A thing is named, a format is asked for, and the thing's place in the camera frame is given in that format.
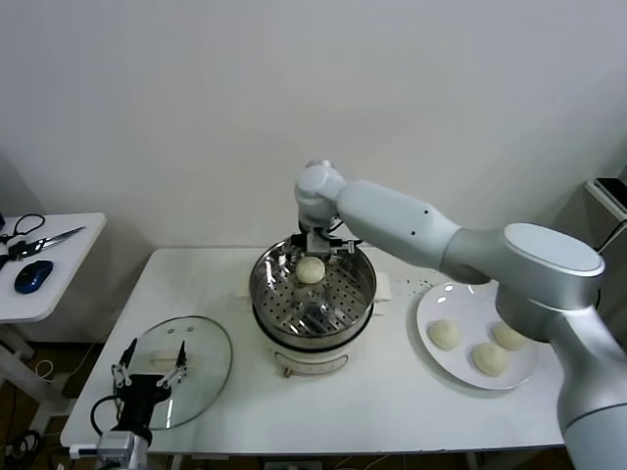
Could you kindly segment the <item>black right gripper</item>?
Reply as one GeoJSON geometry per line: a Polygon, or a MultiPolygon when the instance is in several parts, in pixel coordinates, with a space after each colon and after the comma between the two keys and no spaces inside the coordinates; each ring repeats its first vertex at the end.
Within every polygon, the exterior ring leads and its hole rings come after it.
{"type": "Polygon", "coordinates": [[[317,232],[293,234],[291,246],[295,251],[307,257],[320,259],[329,257],[329,241],[317,232]]]}

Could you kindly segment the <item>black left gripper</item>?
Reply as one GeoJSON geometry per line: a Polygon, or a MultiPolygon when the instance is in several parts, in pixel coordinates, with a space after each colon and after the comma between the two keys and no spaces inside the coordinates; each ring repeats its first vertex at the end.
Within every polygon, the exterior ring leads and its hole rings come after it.
{"type": "Polygon", "coordinates": [[[148,430],[155,407],[170,398],[171,386],[179,383],[187,372],[185,342],[178,350],[174,369],[165,375],[128,373],[137,345],[134,338],[121,354],[120,360],[111,366],[116,397],[121,401],[121,414],[116,428],[120,431],[148,430]]]}

